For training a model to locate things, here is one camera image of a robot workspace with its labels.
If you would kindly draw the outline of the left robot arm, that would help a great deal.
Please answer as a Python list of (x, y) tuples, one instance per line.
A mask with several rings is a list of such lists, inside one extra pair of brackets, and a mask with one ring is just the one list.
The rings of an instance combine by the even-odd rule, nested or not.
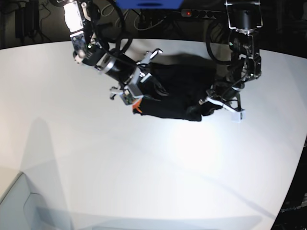
[[(259, 0), (226, 0), (226, 15), (213, 13), (215, 20), (206, 32), (206, 48), (210, 58), (218, 65), (227, 66), (227, 74), (215, 80), (206, 90), (206, 97), (189, 109), (191, 113), (211, 115), (214, 110), (225, 109), (232, 114), (232, 119), (241, 122), (246, 111), (241, 106), (240, 92), (245, 83), (261, 76), (261, 56), (257, 42), (263, 19)], [(230, 30), (228, 45), (231, 53), (229, 61), (217, 59), (211, 49), (211, 33), (219, 23), (226, 23)]]

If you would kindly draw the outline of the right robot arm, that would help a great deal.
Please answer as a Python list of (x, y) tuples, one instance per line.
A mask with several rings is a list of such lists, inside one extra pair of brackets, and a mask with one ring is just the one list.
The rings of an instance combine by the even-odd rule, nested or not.
[(147, 82), (156, 94), (168, 96), (166, 89), (150, 70), (152, 60), (162, 50), (157, 48), (147, 51), (138, 61), (126, 56), (133, 38), (126, 30), (121, 9), (113, 0), (109, 3), (116, 10), (121, 24), (121, 32), (115, 39), (103, 37), (102, 31), (111, 27), (112, 23), (99, 23), (101, 12), (92, 0), (57, 0), (53, 3), (64, 9), (75, 62), (94, 67), (118, 83), (110, 88), (111, 100), (119, 96), (126, 105), (133, 105), (143, 98), (154, 100), (154, 95), (146, 87)]

